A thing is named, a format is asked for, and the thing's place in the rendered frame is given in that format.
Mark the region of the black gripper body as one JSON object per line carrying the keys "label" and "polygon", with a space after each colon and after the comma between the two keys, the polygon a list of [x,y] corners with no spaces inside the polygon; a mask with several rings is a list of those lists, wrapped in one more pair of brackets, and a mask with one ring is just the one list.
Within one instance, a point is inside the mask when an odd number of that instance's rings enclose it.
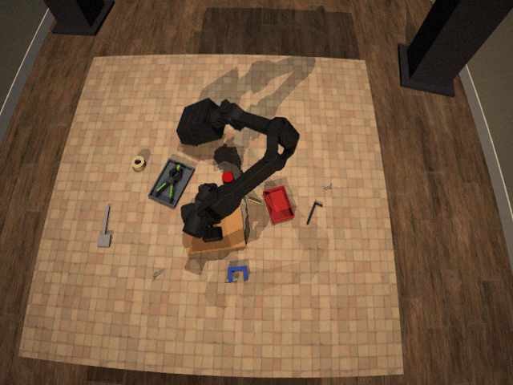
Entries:
{"label": "black gripper body", "polygon": [[[215,183],[210,183],[210,184],[216,186],[216,188],[217,188],[217,184],[215,184]],[[203,184],[201,184],[198,187],[198,191],[200,191],[202,189],[202,187],[203,187]],[[205,234],[202,237],[204,242],[222,241],[222,239],[223,239],[222,228],[220,226],[213,227],[213,224],[215,224],[215,222],[213,222],[213,221],[208,222],[207,228],[205,230]]]}

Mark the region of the red tray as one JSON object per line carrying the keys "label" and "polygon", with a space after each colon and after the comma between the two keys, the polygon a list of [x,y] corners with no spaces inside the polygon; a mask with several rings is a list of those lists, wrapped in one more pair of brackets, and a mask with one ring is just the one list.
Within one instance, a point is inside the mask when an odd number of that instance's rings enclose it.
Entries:
{"label": "red tray", "polygon": [[284,185],[265,190],[263,195],[273,224],[294,218],[295,215]]}

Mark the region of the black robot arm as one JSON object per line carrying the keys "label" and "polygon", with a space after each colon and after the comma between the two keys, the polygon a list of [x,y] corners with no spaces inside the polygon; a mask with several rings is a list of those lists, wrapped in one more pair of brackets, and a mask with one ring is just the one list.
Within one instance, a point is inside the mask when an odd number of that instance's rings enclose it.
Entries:
{"label": "black robot arm", "polygon": [[[248,193],[273,173],[282,170],[287,159],[295,152],[300,138],[300,134],[285,117],[274,117],[270,120],[248,113],[237,104],[229,103],[227,99],[218,108],[211,106],[207,121],[218,130],[229,124],[235,130],[241,131],[246,127],[265,134],[266,152],[263,158],[232,183],[222,184],[218,188],[204,183],[203,188],[196,194],[195,203],[181,206],[184,223],[182,231],[196,238],[204,236],[209,221],[217,223],[230,216]],[[278,136],[279,145],[284,148],[281,155],[278,153]]]}

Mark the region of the blue c-shaped clamp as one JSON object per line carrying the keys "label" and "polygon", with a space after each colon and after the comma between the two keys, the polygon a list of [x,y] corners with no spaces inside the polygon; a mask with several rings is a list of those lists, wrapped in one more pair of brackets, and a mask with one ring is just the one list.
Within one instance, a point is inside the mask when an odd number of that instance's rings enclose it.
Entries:
{"label": "blue c-shaped clamp", "polygon": [[228,267],[228,279],[225,279],[225,282],[236,282],[238,281],[238,278],[232,278],[232,272],[243,270],[244,271],[244,280],[248,280],[248,271],[247,266],[235,266],[235,267]]}

